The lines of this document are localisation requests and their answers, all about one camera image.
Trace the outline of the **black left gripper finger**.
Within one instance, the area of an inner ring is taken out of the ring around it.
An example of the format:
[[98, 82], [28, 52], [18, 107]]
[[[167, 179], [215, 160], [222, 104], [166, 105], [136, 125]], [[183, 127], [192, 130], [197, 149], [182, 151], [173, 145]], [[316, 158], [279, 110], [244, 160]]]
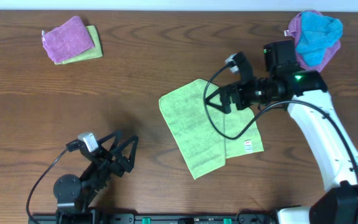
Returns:
[[[135, 154], [136, 154], [138, 142], [139, 142], [139, 137], [136, 136], [136, 135], [133, 135], [131, 138], [129, 138], [128, 140], [126, 140], [125, 142], [123, 142], [122, 144], [120, 144], [120, 145], [117, 147], [116, 157], [117, 157], [118, 159], [121, 159], [121, 160], [127, 159], [128, 162], [134, 162], [134, 161], [135, 161]], [[132, 146], [132, 148], [131, 148], [131, 151], [130, 151], [129, 156], [126, 157], [126, 156], [123, 154], [123, 150], [124, 150], [125, 148], [127, 148], [128, 146]]]
[[121, 140], [121, 138], [122, 138], [122, 131], [118, 130], [118, 131], [115, 131], [115, 132], [108, 134], [107, 136], [97, 140], [97, 143], [100, 148], [104, 149], [103, 144], [112, 139], [113, 142], [112, 142], [110, 148], [108, 149], [108, 151], [110, 152], [113, 149], [115, 149], [116, 147], [118, 147], [119, 141]]

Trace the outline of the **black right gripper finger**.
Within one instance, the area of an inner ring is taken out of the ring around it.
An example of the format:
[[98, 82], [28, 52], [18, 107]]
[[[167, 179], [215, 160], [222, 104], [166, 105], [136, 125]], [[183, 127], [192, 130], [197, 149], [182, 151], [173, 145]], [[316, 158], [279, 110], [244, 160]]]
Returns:
[[205, 101], [206, 103], [209, 103], [215, 96], [219, 96], [219, 94], [220, 94], [220, 90], [219, 90], [219, 88], [217, 88], [217, 89], [214, 90], [213, 92], [208, 93], [208, 94], [205, 96], [204, 101]]
[[204, 103], [205, 103], [206, 106], [211, 106], [211, 107], [219, 110], [222, 113], [226, 112], [226, 107], [225, 106], [217, 105], [215, 103], [210, 102], [209, 100], [205, 100]]

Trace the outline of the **light green microfiber cloth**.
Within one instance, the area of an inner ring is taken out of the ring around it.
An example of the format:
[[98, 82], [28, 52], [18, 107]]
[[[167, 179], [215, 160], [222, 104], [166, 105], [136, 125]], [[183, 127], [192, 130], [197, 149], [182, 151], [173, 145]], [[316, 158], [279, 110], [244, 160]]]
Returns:
[[250, 109], [224, 114], [212, 107], [206, 111], [203, 92], [206, 80], [197, 79], [166, 95], [158, 103], [160, 112], [171, 131], [178, 148], [194, 179], [226, 164], [232, 157], [264, 151], [256, 123], [236, 140], [226, 139], [237, 135], [254, 118]]

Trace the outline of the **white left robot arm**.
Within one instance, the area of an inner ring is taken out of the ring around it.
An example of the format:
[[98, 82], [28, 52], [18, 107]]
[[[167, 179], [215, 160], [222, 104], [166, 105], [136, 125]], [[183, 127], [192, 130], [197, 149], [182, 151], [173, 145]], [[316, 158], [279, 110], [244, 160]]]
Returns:
[[139, 137], [134, 135], [120, 142], [122, 133], [115, 131], [101, 139], [91, 132], [78, 135], [67, 144], [70, 152], [79, 150], [90, 161], [80, 177], [67, 174], [53, 186], [57, 199], [57, 223], [99, 223], [100, 213], [90, 204], [107, 186], [112, 175], [122, 177], [134, 168]]

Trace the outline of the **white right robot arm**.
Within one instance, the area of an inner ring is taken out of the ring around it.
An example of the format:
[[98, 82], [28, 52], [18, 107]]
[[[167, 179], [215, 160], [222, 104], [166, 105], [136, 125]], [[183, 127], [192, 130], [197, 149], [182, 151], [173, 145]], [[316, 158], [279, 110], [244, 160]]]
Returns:
[[281, 208], [276, 223], [358, 223], [358, 151], [341, 124], [328, 87], [319, 72], [304, 70], [296, 61], [292, 40], [264, 46], [267, 78], [257, 78], [242, 52], [226, 60], [226, 68], [240, 80], [203, 95], [205, 107], [229, 114], [231, 105], [244, 110], [260, 105], [266, 113], [280, 108], [301, 129], [318, 163], [324, 195], [310, 207]]

